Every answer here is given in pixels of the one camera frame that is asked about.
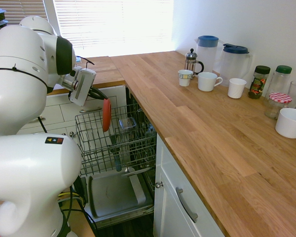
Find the mug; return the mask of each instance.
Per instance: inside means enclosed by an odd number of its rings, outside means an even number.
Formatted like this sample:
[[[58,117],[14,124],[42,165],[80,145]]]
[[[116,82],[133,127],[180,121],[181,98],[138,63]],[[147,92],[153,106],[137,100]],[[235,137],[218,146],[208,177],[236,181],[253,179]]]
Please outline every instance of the mug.
[[[198,89],[201,91],[212,91],[215,86],[222,83],[222,78],[217,77],[215,73],[199,73],[198,74]]]
[[[239,99],[247,84],[246,80],[240,78],[232,78],[229,80],[228,96],[233,99]]]
[[[189,80],[192,79],[193,71],[191,70],[179,70],[179,85],[180,86],[188,86]]]

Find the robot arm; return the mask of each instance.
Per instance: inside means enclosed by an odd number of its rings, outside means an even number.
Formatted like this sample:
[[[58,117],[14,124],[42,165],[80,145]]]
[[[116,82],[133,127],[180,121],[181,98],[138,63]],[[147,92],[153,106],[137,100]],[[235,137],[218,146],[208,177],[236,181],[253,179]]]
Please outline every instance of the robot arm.
[[[69,89],[70,100],[79,105],[87,96],[104,99],[103,119],[111,120],[109,99],[92,87],[96,73],[73,69],[74,62],[72,45],[41,18],[0,29],[1,237],[76,236],[62,232],[67,223],[56,198],[79,174],[78,146],[67,136],[15,135],[42,113],[56,83]],[[109,125],[104,122],[103,130]]]

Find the wire rack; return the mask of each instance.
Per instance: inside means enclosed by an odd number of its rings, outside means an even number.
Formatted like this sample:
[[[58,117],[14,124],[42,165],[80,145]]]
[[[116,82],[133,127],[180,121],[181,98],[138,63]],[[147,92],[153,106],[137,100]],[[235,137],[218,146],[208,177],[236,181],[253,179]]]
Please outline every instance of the wire rack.
[[[75,117],[83,176],[115,169],[155,168],[156,132],[138,104],[113,108],[111,125],[102,130],[102,111]]]

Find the floor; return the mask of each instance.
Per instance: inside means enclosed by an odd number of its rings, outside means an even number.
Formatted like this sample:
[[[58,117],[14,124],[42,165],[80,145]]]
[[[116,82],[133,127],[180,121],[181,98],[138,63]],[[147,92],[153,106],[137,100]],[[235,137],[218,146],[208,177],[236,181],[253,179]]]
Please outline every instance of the floor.
[[[153,237],[153,214],[98,230],[96,237]]]

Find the white cup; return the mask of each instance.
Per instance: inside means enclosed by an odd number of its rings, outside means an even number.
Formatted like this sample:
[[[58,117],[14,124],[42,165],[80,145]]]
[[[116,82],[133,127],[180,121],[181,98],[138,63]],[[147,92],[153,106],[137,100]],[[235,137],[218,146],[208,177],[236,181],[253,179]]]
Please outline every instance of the white cup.
[[[228,96],[233,99],[239,99],[247,82],[240,78],[232,78],[229,80]]]
[[[202,91],[212,91],[215,86],[222,83],[222,78],[217,77],[215,73],[199,73],[198,74],[198,89]]]
[[[296,138],[296,109],[281,109],[275,130],[284,137]]]
[[[191,70],[179,70],[179,84],[180,86],[188,86],[189,85],[189,81],[192,78],[193,75],[193,71]]]

